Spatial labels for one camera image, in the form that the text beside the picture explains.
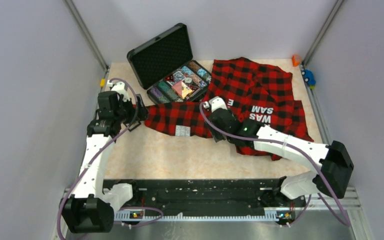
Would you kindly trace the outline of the red black plaid shirt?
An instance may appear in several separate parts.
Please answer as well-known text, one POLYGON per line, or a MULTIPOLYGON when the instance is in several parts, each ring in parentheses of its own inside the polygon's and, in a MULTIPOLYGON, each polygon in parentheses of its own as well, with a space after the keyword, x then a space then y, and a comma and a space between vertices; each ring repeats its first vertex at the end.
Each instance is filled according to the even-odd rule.
MULTIPOLYGON (((240 57, 215 60, 211 83, 203 98, 221 97, 240 122, 252 120, 311 142, 305 110, 293 94, 293 74, 282 68, 240 57)), ((169 102, 148 106, 146 127, 174 136, 176 127, 189 127, 192 136, 211 138, 198 102, 169 102)))

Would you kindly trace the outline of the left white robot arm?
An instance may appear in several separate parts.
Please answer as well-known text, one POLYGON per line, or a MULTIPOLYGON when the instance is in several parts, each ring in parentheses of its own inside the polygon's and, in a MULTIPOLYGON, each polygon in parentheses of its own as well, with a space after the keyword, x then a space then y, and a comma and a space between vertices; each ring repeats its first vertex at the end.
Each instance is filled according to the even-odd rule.
POLYGON ((129 183, 117 183, 104 191, 107 163, 117 139, 132 131, 147 116, 142 96, 124 91, 98 94, 95 118, 86 128, 86 149, 73 189, 62 199, 61 216, 74 234, 108 233, 115 215, 126 204, 134 207, 140 193, 129 183))

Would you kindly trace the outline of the black square brooch box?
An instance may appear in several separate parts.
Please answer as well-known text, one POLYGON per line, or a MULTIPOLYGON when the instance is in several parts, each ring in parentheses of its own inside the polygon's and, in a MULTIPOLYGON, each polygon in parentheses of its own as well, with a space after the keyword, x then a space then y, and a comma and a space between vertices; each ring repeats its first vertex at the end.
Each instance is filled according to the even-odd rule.
POLYGON ((137 129, 139 126, 142 125, 142 122, 141 121, 135 121, 133 123, 129 123, 129 124, 126 124, 126 128, 129 132, 132 132, 134 131, 135 129, 137 129))

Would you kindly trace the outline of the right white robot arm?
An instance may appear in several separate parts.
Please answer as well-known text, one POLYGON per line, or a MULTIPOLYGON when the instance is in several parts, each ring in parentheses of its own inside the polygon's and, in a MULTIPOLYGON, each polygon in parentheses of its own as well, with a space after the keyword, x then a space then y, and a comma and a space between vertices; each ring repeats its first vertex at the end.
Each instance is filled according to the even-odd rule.
POLYGON ((273 192, 277 205, 287 206, 293 199, 311 194, 344 198, 354 164, 342 142, 316 143, 285 134, 255 120, 240 122, 223 108, 216 109, 204 120, 217 139, 226 138, 240 147, 277 155, 309 169, 279 181, 280 185, 273 192))

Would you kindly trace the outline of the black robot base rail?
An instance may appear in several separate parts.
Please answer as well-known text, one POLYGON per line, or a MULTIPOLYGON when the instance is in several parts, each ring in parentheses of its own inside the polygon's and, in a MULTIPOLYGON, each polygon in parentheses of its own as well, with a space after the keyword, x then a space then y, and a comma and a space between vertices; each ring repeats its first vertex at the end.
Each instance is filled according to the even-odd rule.
POLYGON ((117 179, 105 180, 104 188, 130 184, 133 197, 123 207, 150 207, 145 217, 254 217, 269 208, 286 211, 304 207, 304 196, 293 200, 280 195, 278 179, 117 179))

